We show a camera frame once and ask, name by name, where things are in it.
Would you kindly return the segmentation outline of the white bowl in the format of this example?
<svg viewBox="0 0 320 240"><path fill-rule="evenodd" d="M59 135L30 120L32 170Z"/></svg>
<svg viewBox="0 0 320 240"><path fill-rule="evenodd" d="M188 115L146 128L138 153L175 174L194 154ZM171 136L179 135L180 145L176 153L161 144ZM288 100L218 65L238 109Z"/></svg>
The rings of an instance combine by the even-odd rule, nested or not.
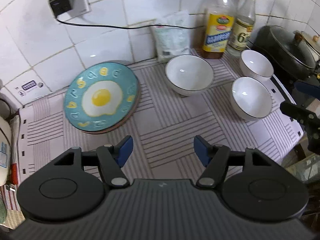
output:
<svg viewBox="0 0 320 240"><path fill-rule="evenodd" d="M274 74L270 61L257 51L243 50L239 64L244 76L252 77L260 82L269 80Z"/></svg>
<svg viewBox="0 0 320 240"><path fill-rule="evenodd" d="M195 55L180 55L170 59L164 72L167 85L183 96L203 93L212 85L215 77L211 65Z"/></svg>
<svg viewBox="0 0 320 240"><path fill-rule="evenodd" d="M271 94L251 77L240 77L232 83L230 102L236 114L247 121L263 119L272 111Z"/></svg>

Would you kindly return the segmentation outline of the teal fried egg plate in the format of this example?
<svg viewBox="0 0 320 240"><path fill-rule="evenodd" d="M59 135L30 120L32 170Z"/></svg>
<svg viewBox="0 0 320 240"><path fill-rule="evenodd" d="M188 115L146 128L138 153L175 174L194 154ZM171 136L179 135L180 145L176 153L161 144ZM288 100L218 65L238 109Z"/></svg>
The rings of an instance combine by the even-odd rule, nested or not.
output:
<svg viewBox="0 0 320 240"><path fill-rule="evenodd" d="M139 96L139 80L127 66L115 62L95 64L69 85L66 119L88 133L111 129L125 120Z"/></svg>

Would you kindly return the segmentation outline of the black wok with lid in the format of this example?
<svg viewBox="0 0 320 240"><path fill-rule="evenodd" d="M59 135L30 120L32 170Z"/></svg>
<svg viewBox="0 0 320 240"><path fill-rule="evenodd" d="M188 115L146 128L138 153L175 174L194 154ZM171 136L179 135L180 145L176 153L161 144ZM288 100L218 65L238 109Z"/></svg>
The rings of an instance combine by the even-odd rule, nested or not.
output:
<svg viewBox="0 0 320 240"><path fill-rule="evenodd" d="M275 76L288 91L293 90L297 81L319 85L319 61L314 59L300 33L265 25L257 32L252 49L271 62Z"/></svg>

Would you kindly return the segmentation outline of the striped pink table mat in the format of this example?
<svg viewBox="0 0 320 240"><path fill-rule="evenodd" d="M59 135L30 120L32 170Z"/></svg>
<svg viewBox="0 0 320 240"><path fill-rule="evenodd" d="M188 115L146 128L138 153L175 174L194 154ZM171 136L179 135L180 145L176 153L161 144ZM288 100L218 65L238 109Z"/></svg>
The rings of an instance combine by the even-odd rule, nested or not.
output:
<svg viewBox="0 0 320 240"><path fill-rule="evenodd" d="M253 146L281 165L291 164L295 156L290 151L303 131L279 109L286 92L278 80L265 83L272 98L271 113L246 121L230 102L232 82L242 74L239 59L225 53L221 59L210 60L210 65L215 74L212 86L202 94L183 97L166 85L163 64L155 59L132 64L140 81L138 106L123 125L104 134L87 134L69 123L63 112L65 90L23 106L11 124L14 183L20 184L73 146L89 151L105 143L116 144L126 135L134 140L123 168L129 179L196 180L203 171L193 150L196 135L235 151Z"/></svg>

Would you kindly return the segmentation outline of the clear vinegar bottle yellow cap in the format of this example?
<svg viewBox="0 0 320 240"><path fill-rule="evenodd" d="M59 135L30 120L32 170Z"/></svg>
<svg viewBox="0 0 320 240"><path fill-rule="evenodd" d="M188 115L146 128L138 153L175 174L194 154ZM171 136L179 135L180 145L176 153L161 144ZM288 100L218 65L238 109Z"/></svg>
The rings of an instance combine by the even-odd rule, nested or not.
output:
<svg viewBox="0 0 320 240"><path fill-rule="evenodd" d="M228 52L233 56L240 56L246 49L256 20L255 4L256 0L245 0L237 12L227 47Z"/></svg>

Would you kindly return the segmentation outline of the yellow label cooking wine bottle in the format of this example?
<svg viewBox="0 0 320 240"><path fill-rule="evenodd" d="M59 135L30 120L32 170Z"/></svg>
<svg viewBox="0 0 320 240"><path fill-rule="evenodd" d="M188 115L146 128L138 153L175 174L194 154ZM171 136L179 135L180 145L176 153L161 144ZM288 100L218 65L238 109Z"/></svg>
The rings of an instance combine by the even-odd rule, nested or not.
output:
<svg viewBox="0 0 320 240"><path fill-rule="evenodd" d="M204 0L205 32L201 55L220 59L227 47L236 16L233 0Z"/></svg>

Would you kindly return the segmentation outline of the white salt bag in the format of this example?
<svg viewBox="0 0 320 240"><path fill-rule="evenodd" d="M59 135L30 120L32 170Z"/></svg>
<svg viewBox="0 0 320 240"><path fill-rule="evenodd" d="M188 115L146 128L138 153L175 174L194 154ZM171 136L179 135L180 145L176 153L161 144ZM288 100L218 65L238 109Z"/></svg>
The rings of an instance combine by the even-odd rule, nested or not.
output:
<svg viewBox="0 0 320 240"><path fill-rule="evenodd" d="M174 14L157 18L151 30L156 42L157 58L160 63L190 54L189 13L179 11Z"/></svg>

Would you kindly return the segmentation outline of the black power adapter plug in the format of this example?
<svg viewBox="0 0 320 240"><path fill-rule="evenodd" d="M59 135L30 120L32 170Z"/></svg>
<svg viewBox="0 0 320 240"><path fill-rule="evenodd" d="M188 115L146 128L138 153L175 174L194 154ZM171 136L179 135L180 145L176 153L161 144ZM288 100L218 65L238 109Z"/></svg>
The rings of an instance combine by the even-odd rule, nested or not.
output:
<svg viewBox="0 0 320 240"><path fill-rule="evenodd" d="M74 9L74 1L75 0L49 0L49 5L55 18L72 11Z"/></svg>

